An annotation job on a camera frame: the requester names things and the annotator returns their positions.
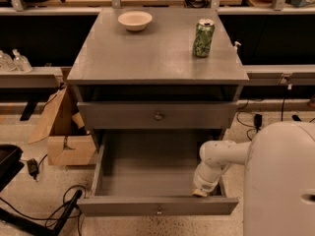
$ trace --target spray bottle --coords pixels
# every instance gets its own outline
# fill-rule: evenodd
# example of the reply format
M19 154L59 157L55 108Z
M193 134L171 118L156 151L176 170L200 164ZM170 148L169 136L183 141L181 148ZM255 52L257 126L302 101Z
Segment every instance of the spray bottle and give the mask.
M32 70L32 66L26 56L21 55L17 49L13 50L13 54L15 55L13 62L20 72L28 73Z
M11 56L8 53L0 50L0 70L9 72L16 69L16 65L14 64Z

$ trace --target black chair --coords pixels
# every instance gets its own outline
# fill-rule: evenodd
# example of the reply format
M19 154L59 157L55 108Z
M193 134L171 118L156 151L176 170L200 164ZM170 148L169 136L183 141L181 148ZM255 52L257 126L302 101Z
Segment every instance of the black chair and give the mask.
M20 172L24 164L20 162L22 150L13 145L0 145L0 192L10 183L10 181ZM0 207L0 219L19 228L25 232L37 236L58 235L64 224L69 218L74 207L77 206L77 200L82 195L78 190L71 201L65 206L64 212L58 219L53 229L36 224L24 217L14 215Z

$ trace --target drawer knob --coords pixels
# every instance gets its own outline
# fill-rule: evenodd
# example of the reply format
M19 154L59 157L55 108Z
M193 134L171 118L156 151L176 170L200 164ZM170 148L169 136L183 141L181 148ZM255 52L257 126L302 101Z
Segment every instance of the drawer knob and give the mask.
M164 119L164 115L161 114L161 113L159 113L159 112L157 112L157 113L155 114L155 119L156 119L157 121L160 121L160 120Z

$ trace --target closed drawer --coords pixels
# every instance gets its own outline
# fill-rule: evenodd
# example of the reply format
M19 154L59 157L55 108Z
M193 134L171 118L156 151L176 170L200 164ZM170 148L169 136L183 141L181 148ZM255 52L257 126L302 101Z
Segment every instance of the closed drawer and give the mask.
M85 215L231 214L238 198L224 183L212 196L191 195L206 132L116 132L105 135L95 169L92 195L79 200Z
M88 129L226 129L236 102L79 102Z

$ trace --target floor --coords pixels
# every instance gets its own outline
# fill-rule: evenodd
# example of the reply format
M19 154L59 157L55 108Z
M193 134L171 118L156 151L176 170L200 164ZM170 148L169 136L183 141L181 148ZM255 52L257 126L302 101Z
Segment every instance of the floor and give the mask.
M238 120L235 116L230 129L224 135L225 140L237 143L248 142L255 136L255 131L243 124L252 125L255 113L263 115L263 126L282 120L292 121L296 114L302 121L309 122L315 118L315 108L307 106L307 101L287 100L242 100L239 102ZM23 103L0 104L0 144L13 144L24 151L22 160L34 158L40 162L46 155L47 140L28 145L39 117L39 106L29 121L20 122L25 105ZM24 167L17 177L1 192L1 198L9 202L20 212L37 218L46 218L62 205L63 195L75 185L87 188L87 196L94 177L93 166L51 166L47 158L39 166L39 174L34 180ZM239 197L239 204L231 215L224 216L130 216L130 217L80 217L67 221L59 235L72 236L242 236L243 235L243 175L242 165L232 165L223 176L229 197ZM69 191L66 199L72 197L75 189ZM12 211L0 202L0 207ZM0 223L0 235L29 235L8 224Z

